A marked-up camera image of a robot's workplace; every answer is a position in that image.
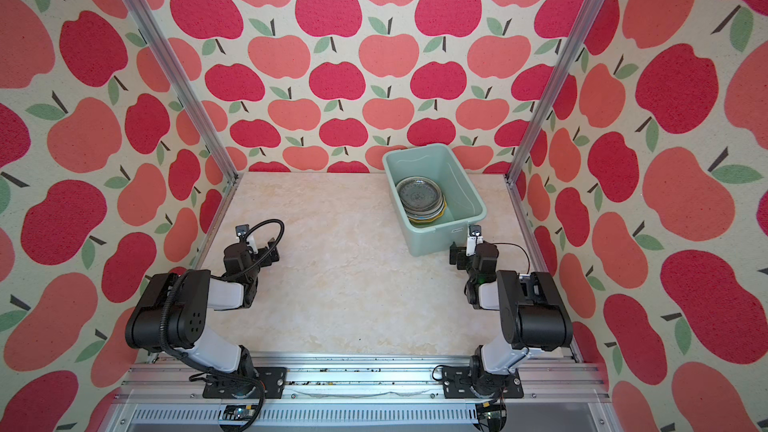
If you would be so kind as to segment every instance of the beige table surface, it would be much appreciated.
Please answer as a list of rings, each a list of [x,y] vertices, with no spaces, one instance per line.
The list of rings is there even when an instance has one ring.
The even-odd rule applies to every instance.
[[[503,177],[470,178],[488,208],[486,240],[524,246]],[[467,303],[467,273],[448,264],[447,251],[408,254],[385,174],[246,173],[203,268],[221,275],[234,227],[267,218],[286,230],[254,305],[207,315],[229,341],[258,351],[466,355],[501,331],[498,312]],[[259,246],[277,231],[260,229]],[[499,268],[525,271],[522,251],[499,252]]]

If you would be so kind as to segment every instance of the stack of plates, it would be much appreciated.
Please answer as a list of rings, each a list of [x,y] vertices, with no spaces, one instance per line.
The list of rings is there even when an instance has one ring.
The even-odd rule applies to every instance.
[[[404,178],[396,188],[411,223],[429,224],[446,211],[446,198],[440,187],[427,177]]]

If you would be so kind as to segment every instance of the wall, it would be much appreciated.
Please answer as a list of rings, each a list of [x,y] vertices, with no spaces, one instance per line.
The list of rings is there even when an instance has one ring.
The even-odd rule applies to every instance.
[[[192,83],[239,170],[380,172],[389,149],[443,142],[505,172],[581,1],[150,4],[202,55]]]
[[[760,430],[768,3],[617,1],[518,190],[627,432]]]
[[[120,0],[0,10],[0,430],[95,430],[144,275],[191,263],[224,184]]]

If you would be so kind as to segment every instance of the light green plastic bin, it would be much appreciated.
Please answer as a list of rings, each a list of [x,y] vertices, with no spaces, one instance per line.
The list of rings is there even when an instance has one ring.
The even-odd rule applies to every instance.
[[[444,144],[392,150],[384,154],[384,170],[402,235],[408,252],[414,257],[447,251],[454,242],[466,244],[468,226],[480,222],[488,213],[464,168]],[[411,224],[400,203],[395,187],[404,178],[413,176],[435,181],[446,197],[446,212],[431,224]]]

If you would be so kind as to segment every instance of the patterned fabric backdrop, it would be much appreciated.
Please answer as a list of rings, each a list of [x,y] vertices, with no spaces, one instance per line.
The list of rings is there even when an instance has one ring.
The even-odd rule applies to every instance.
[[[518,177],[530,225],[625,431],[768,430],[768,0],[605,3]]]
[[[391,149],[443,142],[505,172],[582,1],[148,2],[182,62],[201,56],[190,80],[239,170],[381,172]]]
[[[0,430],[92,431],[144,276],[190,264],[224,184],[120,0],[0,10]]]

